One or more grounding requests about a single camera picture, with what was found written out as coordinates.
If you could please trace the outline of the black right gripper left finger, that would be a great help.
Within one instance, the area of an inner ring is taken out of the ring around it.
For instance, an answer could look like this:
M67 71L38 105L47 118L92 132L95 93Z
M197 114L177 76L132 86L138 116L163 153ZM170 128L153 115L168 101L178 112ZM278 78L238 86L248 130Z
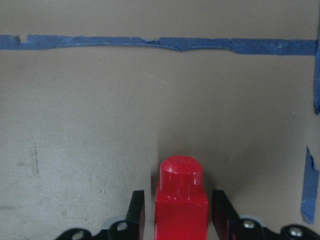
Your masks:
M142 240L144 238L145 217L145 192L135 190L132 193L125 219L128 225L128 240Z

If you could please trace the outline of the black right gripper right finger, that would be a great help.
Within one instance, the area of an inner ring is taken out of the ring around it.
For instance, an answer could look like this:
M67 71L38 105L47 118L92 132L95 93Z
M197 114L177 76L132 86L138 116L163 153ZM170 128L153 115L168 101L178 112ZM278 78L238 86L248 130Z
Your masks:
M234 225L238 213L223 190L213 190L211 219L220 240L233 240Z

